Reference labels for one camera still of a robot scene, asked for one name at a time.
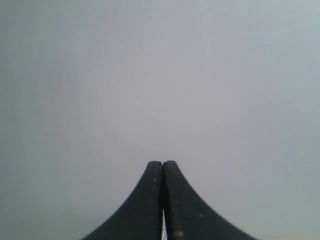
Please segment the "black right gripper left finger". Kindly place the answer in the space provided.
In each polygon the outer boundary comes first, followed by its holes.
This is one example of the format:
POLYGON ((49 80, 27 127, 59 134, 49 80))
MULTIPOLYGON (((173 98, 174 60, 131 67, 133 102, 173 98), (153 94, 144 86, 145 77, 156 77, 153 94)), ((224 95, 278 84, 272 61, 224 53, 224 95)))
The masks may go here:
POLYGON ((162 163, 148 162, 125 202, 84 239, 160 240, 163 229, 162 178, 162 163))

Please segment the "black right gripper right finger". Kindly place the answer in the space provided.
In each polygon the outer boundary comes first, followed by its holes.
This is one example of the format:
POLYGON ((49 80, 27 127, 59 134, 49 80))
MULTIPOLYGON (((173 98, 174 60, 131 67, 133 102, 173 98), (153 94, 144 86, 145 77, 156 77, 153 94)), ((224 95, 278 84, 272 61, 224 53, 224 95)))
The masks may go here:
POLYGON ((253 240, 220 216, 192 188, 175 161, 163 163, 164 215, 169 240, 253 240))

